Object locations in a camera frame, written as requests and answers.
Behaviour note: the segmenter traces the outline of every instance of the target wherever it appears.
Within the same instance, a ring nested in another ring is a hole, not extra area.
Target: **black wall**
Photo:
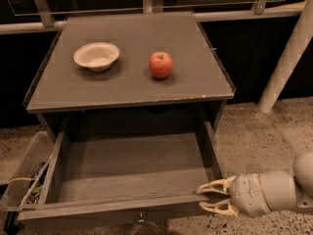
[[[38,123],[22,105],[56,32],[0,35],[0,127]]]
[[[297,19],[298,17],[202,24],[237,88],[234,100],[230,103],[259,100]]]
[[[313,40],[299,60],[280,99],[313,96]]]

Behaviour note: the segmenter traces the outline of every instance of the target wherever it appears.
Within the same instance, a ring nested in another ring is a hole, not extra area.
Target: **white pole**
[[[307,0],[285,50],[263,91],[262,97],[257,103],[257,107],[261,112],[265,114],[271,112],[312,36],[313,0]]]

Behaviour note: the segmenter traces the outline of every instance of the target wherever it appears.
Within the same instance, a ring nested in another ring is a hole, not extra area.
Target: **tabletop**
[[[109,42],[120,56],[109,70],[79,67],[83,45]],[[150,75],[148,60],[164,51],[172,75]],[[69,17],[26,106],[30,113],[228,100],[234,89],[191,12]]]

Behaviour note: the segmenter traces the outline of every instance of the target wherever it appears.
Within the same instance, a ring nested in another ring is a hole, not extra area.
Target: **drawer front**
[[[226,173],[202,104],[114,112],[120,128],[112,111],[64,121],[39,204],[20,222],[51,231],[203,214],[195,190]]]

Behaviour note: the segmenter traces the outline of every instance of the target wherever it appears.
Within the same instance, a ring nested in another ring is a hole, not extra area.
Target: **speckled floor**
[[[0,129],[0,184],[12,176],[29,140],[41,129]],[[262,114],[253,103],[228,105],[216,138],[229,175],[291,168],[297,155],[313,151],[313,97],[279,101],[269,115]],[[4,214],[0,216],[3,227]],[[214,214],[171,219],[158,227],[171,235],[313,234],[313,215],[290,211],[259,218]],[[53,234],[134,234],[136,229],[136,225],[121,225]],[[37,233],[26,227],[19,234]]]

